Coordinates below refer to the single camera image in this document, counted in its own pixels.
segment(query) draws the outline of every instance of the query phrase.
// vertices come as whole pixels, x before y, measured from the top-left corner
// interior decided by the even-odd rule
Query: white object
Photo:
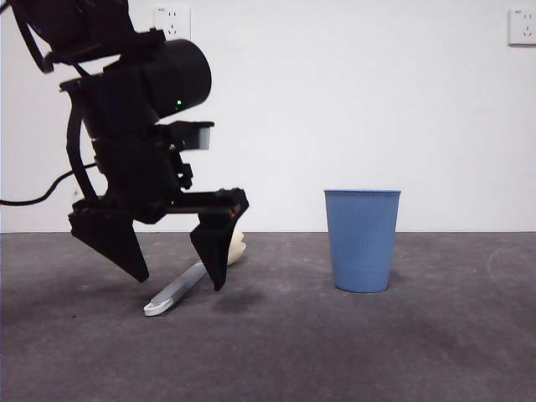
[[[192,11],[190,6],[160,6],[154,10],[154,26],[161,29],[166,40],[192,40]]]
[[[244,234],[235,230],[229,247],[227,266],[234,264],[245,251],[245,243],[242,242]],[[151,299],[149,304],[143,307],[147,317],[155,317],[165,312],[169,307],[175,305],[192,289],[205,275],[207,271],[201,261],[190,266],[186,272],[171,282],[164,290]]]
[[[516,8],[508,12],[508,43],[536,44],[536,10]]]

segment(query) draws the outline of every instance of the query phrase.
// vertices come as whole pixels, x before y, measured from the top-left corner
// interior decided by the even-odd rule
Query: blue plastic cup
[[[387,290],[399,210],[399,190],[326,190],[335,286]]]

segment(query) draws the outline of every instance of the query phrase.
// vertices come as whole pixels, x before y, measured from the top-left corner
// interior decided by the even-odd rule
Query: cup rim
[[[387,188],[329,188],[324,193],[402,193],[402,190]]]

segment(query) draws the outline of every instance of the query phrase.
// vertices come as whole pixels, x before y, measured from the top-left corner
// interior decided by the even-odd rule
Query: black cable
[[[84,165],[84,168],[90,169],[97,166],[96,163],[90,163],[89,165]],[[36,199],[30,199],[29,201],[6,201],[4,199],[0,199],[0,205],[5,205],[6,207],[26,207],[28,205],[35,205],[42,203],[45,199],[50,197],[50,194],[54,192],[56,187],[58,187],[58,184],[65,180],[66,178],[72,176],[74,172],[71,170],[70,172],[67,172],[66,174],[62,174],[56,180],[52,183],[52,186],[50,186],[49,190],[42,196]]]
[[[2,5],[0,6],[0,14],[6,11],[8,7],[9,7],[9,2],[2,3]]]

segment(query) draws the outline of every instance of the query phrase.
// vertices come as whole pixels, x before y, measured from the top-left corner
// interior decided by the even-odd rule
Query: ribbed cup
[[[399,190],[326,190],[335,286],[385,291],[393,254]]]

